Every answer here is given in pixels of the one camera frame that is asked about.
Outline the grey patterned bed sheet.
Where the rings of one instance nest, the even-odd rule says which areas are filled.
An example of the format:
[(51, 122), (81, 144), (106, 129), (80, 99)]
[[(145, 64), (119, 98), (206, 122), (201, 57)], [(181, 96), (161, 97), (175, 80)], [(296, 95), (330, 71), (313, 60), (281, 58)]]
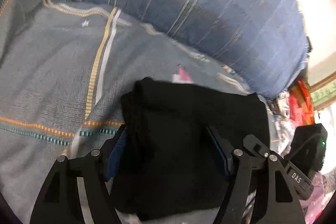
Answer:
[[(121, 97), (145, 78), (253, 94), (217, 61), (117, 7), (1, 0), (1, 223), (30, 222), (56, 159), (84, 157), (113, 138), (126, 125)], [(111, 199), (125, 131), (108, 159)], [(92, 223), (82, 178), (77, 186)], [(148, 221), (114, 208), (121, 223), (212, 223), (219, 206)]]

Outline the red items beside bed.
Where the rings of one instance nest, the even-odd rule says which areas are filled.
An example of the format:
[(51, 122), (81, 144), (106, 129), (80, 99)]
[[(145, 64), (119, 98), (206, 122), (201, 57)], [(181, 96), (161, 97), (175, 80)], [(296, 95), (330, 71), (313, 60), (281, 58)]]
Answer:
[(314, 106), (310, 96), (310, 86), (299, 79), (289, 89), (289, 118), (296, 126), (315, 124)]

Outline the black pants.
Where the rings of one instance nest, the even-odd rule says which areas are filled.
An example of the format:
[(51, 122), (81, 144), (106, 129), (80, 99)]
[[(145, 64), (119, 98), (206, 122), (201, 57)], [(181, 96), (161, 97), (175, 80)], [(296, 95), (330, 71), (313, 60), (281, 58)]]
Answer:
[(125, 147), (112, 185), (116, 209), (148, 221), (220, 206), (226, 161), (209, 129), (241, 148), (248, 134), (269, 144), (265, 104), (192, 84), (150, 78), (121, 97)]

